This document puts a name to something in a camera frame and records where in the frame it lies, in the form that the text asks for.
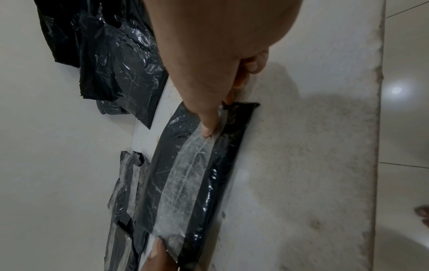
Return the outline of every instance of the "black plastic bag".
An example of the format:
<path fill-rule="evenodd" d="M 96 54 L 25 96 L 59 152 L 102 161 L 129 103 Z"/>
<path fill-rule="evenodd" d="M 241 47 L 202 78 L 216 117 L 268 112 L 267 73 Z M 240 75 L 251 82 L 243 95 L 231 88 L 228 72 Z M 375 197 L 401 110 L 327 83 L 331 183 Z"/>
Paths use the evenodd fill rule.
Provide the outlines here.
<path fill-rule="evenodd" d="M 54 60 L 79 67 L 81 33 L 79 16 L 88 10 L 86 0 L 34 0 L 40 26 Z"/>
<path fill-rule="evenodd" d="M 121 152 L 119 179 L 107 204 L 112 213 L 105 254 L 105 271 L 136 271 L 148 233 L 139 229 L 134 238 L 135 210 L 146 188 L 147 159 L 138 152 Z"/>
<path fill-rule="evenodd" d="M 123 115 L 129 114 L 125 109 L 120 107 L 117 102 L 97 101 L 97 108 L 102 115 Z"/>
<path fill-rule="evenodd" d="M 258 105 L 235 103 L 220 110 L 218 131 L 210 138 L 201 136 L 199 118 L 179 106 L 153 155 L 134 237 L 140 227 L 161 237 L 179 266 L 193 270 Z"/>
<path fill-rule="evenodd" d="M 116 101 L 150 128 L 168 78 L 151 30 L 143 19 L 111 26 L 102 9 L 97 17 L 82 13 L 80 26 L 81 95 Z"/>

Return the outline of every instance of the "white tabletop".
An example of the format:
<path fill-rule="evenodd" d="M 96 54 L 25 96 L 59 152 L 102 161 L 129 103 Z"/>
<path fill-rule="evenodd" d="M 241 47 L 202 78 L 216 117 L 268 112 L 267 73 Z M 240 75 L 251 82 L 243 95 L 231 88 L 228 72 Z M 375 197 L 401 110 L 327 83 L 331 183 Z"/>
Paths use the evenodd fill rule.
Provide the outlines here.
<path fill-rule="evenodd" d="M 241 101 L 259 102 L 201 264 L 370 270 L 384 0 L 305 0 Z M 169 80 L 132 148 L 152 158 L 181 102 Z"/>

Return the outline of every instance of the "floor tile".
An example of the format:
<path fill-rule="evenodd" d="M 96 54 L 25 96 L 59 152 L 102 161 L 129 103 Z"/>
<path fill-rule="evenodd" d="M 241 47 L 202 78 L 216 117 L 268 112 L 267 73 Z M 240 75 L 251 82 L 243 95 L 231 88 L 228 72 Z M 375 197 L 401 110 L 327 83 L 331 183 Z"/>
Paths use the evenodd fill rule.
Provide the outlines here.
<path fill-rule="evenodd" d="M 427 1 L 428 0 L 387 0 L 386 17 L 413 8 Z"/>
<path fill-rule="evenodd" d="M 386 19 L 380 162 L 429 167 L 429 4 Z"/>
<path fill-rule="evenodd" d="M 374 271 L 429 269 L 429 228 L 414 208 L 429 204 L 429 169 L 379 164 Z"/>

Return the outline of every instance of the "black plastic wrapping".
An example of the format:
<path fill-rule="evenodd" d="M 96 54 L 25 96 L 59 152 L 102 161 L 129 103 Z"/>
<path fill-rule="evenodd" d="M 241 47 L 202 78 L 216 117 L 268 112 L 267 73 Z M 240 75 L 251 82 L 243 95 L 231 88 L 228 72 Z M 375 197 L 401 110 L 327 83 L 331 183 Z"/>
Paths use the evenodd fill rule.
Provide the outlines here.
<path fill-rule="evenodd" d="M 168 74 L 148 24 L 136 19 L 143 11 L 127 7 L 132 21 L 116 16 L 119 28 L 107 23 L 103 5 L 96 17 L 81 13 L 80 93 L 85 99 L 116 101 L 150 128 Z"/>
<path fill-rule="evenodd" d="M 120 107 L 117 102 L 97 101 L 97 108 L 102 115 L 123 115 L 129 114 L 125 109 Z"/>
<path fill-rule="evenodd" d="M 258 105 L 226 106 L 216 134 L 203 138 L 200 120 L 181 104 L 160 137 L 136 211 L 136 229 L 160 236 L 183 270 L 193 270 L 202 253 Z"/>
<path fill-rule="evenodd" d="M 43 35 L 59 63 L 79 67 L 81 10 L 88 10 L 87 0 L 34 0 Z"/>
<path fill-rule="evenodd" d="M 135 210 L 144 193 L 147 159 L 138 152 L 121 152 L 121 166 L 108 208 L 112 213 L 106 246 L 105 271 L 136 271 L 148 233 L 139 229 L 134 238 Z"/>

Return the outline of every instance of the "package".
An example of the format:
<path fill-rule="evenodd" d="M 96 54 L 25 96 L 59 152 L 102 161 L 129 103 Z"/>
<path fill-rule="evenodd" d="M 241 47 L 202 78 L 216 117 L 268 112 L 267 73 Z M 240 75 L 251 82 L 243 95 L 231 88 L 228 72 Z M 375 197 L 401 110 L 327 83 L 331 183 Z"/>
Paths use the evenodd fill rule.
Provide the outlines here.
<path fill-rule="evenodd" d="M 107 204 L 112 213 L 105 254 L 105 271 L 136 271 L 146 247 L 148 233 L 135 233 L 135 209 L 145 190 L 147 159 L 138 152 L 121 152 L 121 166 L 112 196 Z"/>
<path fill-rule="evenodd" d="M 85 99 L 115 101 L 150 128 L 168 78 L 155 38 L 143 19 L 134 20 L 140 15 L 131 13 L 132 21 L 121 20 L 116 28 L 103 10 L 100 5 L 96 17 L 80 16 L 80 93 Z"/>
<path fill-rule="evenodd" d="M 79 67 L 81 34 L 79 16 L 88 10 L 86 0 L 34 0 L 40 26 L 54 60 Z"/>
<path fill-rule="evenodd" d="M 219 111 L 211 137 L 183 103 L 165 127 L 152 158 L 136 213 L 136 231 L 163 239 L 181 270 L 193 270 L 231 176 L 244 132 L 259 104 L 234 103 Z"/>
<path fill-rule="evenodd" d="M 97 108 L 102 115 L 123 115 L 129 114 L 125 109 L 120 107 L 117 102 L 97 101 Z"/>

